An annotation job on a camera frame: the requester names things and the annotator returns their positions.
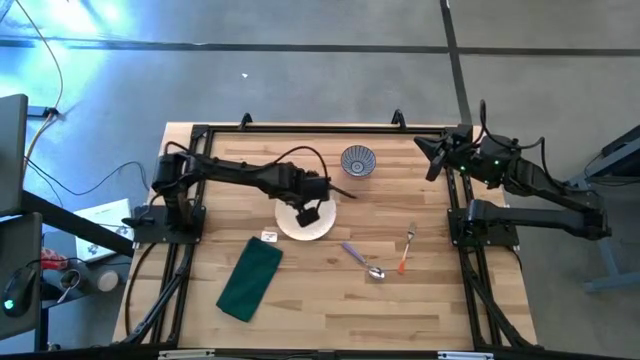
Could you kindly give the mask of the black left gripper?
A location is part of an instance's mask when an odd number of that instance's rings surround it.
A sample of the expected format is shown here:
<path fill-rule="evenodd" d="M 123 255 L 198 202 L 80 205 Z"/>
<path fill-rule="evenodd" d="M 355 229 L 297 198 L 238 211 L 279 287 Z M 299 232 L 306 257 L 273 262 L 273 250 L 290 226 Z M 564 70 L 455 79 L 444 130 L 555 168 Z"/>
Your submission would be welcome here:
<path fill-rule="evenodd" d="M 291 164 L 285 164 L 281 174 L 284 176 L 284 185 L 278 192 L 278 199 L 289 204 L 306 204 L 312 200 L 328 201 L 329 189 L 347 198 L 357 199 L 357 196 L 330 184 L 328 177 Z"/>

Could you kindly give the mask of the patterned ceramic bowl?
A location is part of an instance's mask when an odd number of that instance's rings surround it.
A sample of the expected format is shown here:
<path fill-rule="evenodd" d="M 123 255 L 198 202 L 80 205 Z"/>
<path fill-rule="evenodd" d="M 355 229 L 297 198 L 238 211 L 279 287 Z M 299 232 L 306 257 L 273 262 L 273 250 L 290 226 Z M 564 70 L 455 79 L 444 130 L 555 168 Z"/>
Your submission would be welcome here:
<path fill-rule="evenodd" d="M 363 178 L 371 175 L 376 167 L 374 152 L 363 145 L 352 145 L 341 154 L 342 169 L 350 176 Z"/>

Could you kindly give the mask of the white round plate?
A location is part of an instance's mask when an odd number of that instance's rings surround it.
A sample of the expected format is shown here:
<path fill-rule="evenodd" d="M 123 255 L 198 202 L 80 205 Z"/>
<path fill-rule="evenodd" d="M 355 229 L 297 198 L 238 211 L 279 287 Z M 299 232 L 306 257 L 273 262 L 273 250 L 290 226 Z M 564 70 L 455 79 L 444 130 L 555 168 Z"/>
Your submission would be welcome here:
<path fill-rule="evenodd" d="M 333 227 L 337 216 L 337 205 L 334 199 L 323 201 L 318 210 L 319 219 L 306 227 L 301 227 L 296 220 L 297 211 L 277 200 L 275 219 L 279 229 L 289 238 L 299 241 L 313 241 L 326 235 Z"/>

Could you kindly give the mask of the purple-handled metal spoon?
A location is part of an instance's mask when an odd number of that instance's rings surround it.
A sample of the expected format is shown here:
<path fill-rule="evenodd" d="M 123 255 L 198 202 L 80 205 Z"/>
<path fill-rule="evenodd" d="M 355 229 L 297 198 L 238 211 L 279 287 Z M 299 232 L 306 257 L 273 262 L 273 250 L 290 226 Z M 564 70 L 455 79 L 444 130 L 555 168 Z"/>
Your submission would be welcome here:
<path fill-rule="evenodd" d="M 386 275 L 384 271 L 379 267 L 370 265 L 369 262 L 349 243 L 343 242 L 342 247 L 367 269 L 367 272 L 371 278 L 379 281 L 385 279 Z"/>

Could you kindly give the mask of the orange-handled metal fork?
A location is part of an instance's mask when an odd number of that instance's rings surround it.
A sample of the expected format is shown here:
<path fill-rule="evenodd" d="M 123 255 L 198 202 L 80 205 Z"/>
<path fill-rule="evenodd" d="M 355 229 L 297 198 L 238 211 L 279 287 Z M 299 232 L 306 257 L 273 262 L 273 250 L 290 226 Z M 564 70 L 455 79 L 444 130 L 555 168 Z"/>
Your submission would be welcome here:
<path fill-rule="evenodd" d="M 410 249 L 410 246 L 411 246 L 411 242 L 412 242 L 412 240 L 414 239 L 414 237 L 416 235 L 416 229 L 417 229 L 416 224 L 414 222 L 411 222 L 410 225 L 409 225 L 409 228 L 407 230 L 407 239 L 406 239 L 406 242 L 405 242 L 403 254 L 402 254 L 400 263 L 398 265 L 398 268 L 397 268 L 397 272 L 399 274 L 403 274 L 405 272 L 408 252 L 409 252 L 409 249 Z"/>

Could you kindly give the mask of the dark green cloth napkin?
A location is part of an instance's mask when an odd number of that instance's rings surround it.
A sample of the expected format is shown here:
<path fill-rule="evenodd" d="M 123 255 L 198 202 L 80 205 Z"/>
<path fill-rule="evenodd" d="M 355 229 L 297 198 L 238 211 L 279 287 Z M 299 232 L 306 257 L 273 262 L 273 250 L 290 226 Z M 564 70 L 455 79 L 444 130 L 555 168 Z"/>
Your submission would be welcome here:
<path fill-rule="evenodd" d="M 224 313 L 249 322 L 275 276 L 283 252 L 259 238 L 246 243 L 216 306 Z"/>

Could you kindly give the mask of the grey-blue table leg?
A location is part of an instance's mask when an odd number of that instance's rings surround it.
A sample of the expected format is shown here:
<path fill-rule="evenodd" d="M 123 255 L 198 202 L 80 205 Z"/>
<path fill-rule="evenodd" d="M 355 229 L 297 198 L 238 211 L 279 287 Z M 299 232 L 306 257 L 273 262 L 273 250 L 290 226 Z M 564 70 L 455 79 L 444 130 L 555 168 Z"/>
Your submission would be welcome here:
<path fill-rule="evenodd" d="M 569 184 L 581 190 L 590 190 L 593 185 L 607 188 L 640 185 L 640 125 L 602 147 L 581 172 L 569 179 Z M 609 238 L 599 240 L 597 245 L 607 274 L 586 281 L 586 292 L 640 285 L 640 271 L 620 270 Z"/>

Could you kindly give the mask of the white printed box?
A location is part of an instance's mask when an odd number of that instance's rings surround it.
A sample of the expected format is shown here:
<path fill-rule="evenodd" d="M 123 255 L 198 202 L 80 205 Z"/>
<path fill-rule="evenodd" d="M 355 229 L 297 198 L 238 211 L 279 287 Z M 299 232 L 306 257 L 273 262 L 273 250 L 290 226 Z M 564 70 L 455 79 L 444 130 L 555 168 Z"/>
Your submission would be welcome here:
<path fill-rule="evenodd" d="M 127 198 L 78 210 L 75 215 L 89 220 L 129 241 L 134 239 L 133 229 L 122 222 L 131 216 L 130 203 Z M 84 262 L 96 262 L 115 255 L 113 250 L 106 249 L 80 237 L 75 238 L 76 257 Z"/>

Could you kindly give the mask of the white round lid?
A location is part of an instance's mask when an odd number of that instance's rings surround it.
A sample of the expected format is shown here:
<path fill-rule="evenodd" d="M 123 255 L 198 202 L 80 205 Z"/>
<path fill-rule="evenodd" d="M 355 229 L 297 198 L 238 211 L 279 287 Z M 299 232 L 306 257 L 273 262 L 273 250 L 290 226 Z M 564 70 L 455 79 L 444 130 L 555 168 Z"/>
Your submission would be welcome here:
<path fill-rule="evenodd" d="M 96 287 L 101 292 L 111 292 L 120 283 L 119 274 L 115 270 L 106 270 L 96 279 Z"/>

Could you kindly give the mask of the metal cup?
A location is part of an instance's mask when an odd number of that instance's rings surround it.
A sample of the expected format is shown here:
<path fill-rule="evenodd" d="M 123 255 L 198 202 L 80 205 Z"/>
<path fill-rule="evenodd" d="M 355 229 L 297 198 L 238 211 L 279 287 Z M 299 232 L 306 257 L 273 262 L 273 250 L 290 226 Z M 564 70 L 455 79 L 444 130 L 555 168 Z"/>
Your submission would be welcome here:
<path fill-rule="evenodd" d="M 74 290 L 77 290 L 81 287 L 84 282 L 84 278 L 81 272 L 77 269 L 69 269 L 67 270 L 60 278 L 60 287 L 62 294 L 57 299 L 56 303 L 63 303 L 68 297 L 69 294 Z"/>

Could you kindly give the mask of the red packet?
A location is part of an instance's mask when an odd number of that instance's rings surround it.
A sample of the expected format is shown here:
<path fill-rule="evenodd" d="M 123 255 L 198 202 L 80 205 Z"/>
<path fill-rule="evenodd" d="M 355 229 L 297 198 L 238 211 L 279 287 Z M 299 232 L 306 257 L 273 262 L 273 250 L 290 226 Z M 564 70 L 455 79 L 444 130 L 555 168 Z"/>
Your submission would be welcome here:
<path fill-rule="evenodd" d="M 40 266 L 43 270 L 62 271 L 69 267 L 69 260 L 52 249 L 42 248 Z"/>

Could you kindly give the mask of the dark desk monitor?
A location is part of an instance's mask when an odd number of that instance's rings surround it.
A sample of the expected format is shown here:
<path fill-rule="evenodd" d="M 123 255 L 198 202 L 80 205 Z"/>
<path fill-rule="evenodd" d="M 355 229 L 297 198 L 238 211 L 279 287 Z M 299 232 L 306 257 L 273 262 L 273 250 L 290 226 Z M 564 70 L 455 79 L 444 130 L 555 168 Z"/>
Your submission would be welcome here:
<path fill-rule="evenodd" d="M 20 209 L 28 97 L 0 97 L 0 217 Z"/>

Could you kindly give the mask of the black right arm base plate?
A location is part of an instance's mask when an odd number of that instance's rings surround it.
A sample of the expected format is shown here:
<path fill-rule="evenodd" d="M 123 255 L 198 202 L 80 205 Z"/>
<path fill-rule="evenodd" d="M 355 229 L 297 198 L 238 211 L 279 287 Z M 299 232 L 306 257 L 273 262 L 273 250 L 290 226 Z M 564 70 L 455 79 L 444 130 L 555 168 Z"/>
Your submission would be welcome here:
<path fill-rule="evenodd" d="M 514 225 L 483 220 L 470 215 L 466 208 L 447 212 L 451 243 L 458 247 L 506 246 L 519 244 Z"/>

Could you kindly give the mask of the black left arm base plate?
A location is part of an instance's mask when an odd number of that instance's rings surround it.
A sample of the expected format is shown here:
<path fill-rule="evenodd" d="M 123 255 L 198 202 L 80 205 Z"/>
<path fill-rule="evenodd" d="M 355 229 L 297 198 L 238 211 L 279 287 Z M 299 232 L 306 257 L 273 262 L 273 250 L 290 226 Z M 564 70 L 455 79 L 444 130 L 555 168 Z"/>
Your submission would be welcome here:
<path fill-rule="evenodd" d="M 188 245 L 200 241 L 206 218 L 205 207 L 196 206 L 187 225 L 170 225 L 167 212 L 165 206 L 151 206 L 142 223 L 134 227 L 134 242 Z"/>

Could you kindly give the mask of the white frame bracket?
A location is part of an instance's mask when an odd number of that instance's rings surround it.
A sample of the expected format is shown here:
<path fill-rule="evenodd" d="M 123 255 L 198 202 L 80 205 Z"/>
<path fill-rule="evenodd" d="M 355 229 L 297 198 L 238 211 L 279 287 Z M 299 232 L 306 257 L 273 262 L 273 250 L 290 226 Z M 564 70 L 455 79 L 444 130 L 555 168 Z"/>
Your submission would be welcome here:
<path fill-rule="evenodd" d="M 466 351 L 439 351 L 438 360 L 495 360 L 492 353 Z"/>
<path fill-rule="evenodd" d="M 212 349 L 174 349 L 160 351 L 157 360 L 212 360 Z"/>

